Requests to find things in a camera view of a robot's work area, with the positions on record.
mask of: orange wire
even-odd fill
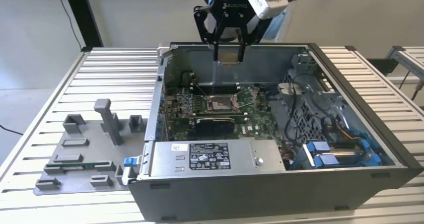
[[[352,136],[349,136],[349,134],[341,128],[339,128],[339,130],[341,131],[341,133],[345,135],[347,138],[352,139]]]

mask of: floor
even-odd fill
[[[24,133],[53,89],[0,90],[0,124]],[[0,129],[0,165],[20,139],[20,135]]]

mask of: blue latch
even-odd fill
[[[308,144],[309,152],[329,152],[331,148],[325,141],[311,141]]]
[[[127,157],[124,159],[124,167],[136,167],[137,166],[137,158]]]
[[[339,165],[339,160],[333,154],[321,154],[313,158],[313,162],[317,168],[331,167]]]

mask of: gray post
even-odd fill
[[[123,140],[119,134],[117,123],[111,113],[111,100],[97,99],[95,103],[95,111],[99,112],[101,115],[101,119],[104,121],[104,127],[111,136],[113,145],[119,146],[123,143]]]

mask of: slotted metal table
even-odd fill
[[[424,166],[424,113],[357,51],[321,47],[373,111]],[[67,114],[101,119],[97,98],[112,100],[120,118],[149,114],[156,49],[95,48],[81,53],[0,167],[0,222],[147,223],[129,191],[35,196],[32,189],[53,153]],[[193,224],[424,223],[424,173],[403,188],[381,191],[355,211],[285,215]]]
[[[420,80],[424,80],[424,47],[393,46],[388,59],[395,59]]]

